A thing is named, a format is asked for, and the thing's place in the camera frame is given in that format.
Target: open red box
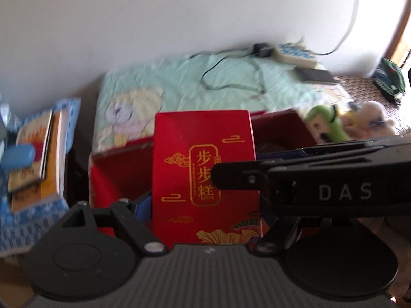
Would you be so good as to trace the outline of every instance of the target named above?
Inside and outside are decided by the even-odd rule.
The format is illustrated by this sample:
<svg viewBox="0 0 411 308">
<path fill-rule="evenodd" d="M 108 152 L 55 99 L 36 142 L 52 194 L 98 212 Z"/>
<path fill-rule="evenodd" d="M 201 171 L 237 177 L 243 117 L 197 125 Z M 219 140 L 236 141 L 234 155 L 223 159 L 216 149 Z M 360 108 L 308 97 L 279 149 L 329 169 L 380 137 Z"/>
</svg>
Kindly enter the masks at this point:
<svg viewBox="0 0 411 308">
<path fill-rule="evenodd" d="M 316 144 L 294 110 L 251 117 L 254 144 L 275 143 L 287 150 Z M 134 200 L 151 189 L 153 138 L 133 141 L 125 147 L 90 157 L 90 202 L 109 207 L 120 198 Z"/>
</svg>

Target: wall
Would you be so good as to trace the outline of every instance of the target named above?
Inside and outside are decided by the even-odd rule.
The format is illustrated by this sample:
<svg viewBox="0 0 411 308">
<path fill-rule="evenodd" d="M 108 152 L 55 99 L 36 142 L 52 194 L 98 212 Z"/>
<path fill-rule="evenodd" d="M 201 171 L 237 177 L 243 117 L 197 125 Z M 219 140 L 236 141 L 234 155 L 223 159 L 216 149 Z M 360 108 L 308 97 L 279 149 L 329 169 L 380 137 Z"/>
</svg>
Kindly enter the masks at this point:
<svg viewBox="0 0 411 308">
<path fill-rule="evenodd" d="M 333 73 L 373 72 L 405 0 L 361 0 Z M 26 115 L 83 96 L 77 137 L 91 141 L 99 78 L 164 56 L 296 41 L 329 51 L 345 33 L 353 0 L 0 0 L 0 93 Z"/>
</svg>

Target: mattress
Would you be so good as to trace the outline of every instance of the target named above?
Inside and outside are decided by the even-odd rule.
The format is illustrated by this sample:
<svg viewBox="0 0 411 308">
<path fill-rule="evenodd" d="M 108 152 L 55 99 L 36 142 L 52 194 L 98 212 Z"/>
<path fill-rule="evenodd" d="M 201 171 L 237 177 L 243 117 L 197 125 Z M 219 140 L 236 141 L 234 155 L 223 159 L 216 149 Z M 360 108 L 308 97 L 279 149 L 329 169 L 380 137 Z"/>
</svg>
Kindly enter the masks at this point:
<svg viewBox="0 0 411 308">
<path fill-rule="evenodd" d="M 235 57 L 211 69 L 227 55 Z M 302 83 L 292 65 L 242 55 L 205 53 L 108 73 L 97 102 L 93 151 L 121 147 L 152 135 L 158 112 L 295 108 L 305 115 L 317 104 L 345 105 L 352 100 L 340 85 Z"/>
</svg>

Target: book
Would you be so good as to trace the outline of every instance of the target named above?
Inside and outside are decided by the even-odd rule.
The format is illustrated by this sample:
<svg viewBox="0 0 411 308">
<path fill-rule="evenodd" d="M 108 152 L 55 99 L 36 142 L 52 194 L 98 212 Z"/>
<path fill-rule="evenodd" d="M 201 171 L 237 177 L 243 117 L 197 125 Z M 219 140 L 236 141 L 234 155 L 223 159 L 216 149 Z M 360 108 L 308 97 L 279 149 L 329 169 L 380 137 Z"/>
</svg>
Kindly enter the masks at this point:
<svg viewBox="0 0 411 308">
<path fill-rule="evenodd" d="M 63 195 L 65 138 L 68 126 L 68 110 L 54 114 L 47 154 L 45 179 L 12 194 L 12 212 L 20 212 L 27 207 L 44 201 L 58 199 Z"/>
<path fill-rule="evenodd" d="M 20 127 L 16 145 L 32 144 L 36 149 L 36 155 L 30 167 L 9 173 L 9 193 L 24 189 L 44 179 L 52 117 L 53 112 L 50 110 Z"/>
<path fill-rule="evenodd" d="M 153 152 L 153 233 L 175 243 L 252 244 L 260 238 L 258 191 L 220 191 L 216 163 L 255 160 L 248 111 L 158 113 Z"/>
</svg>

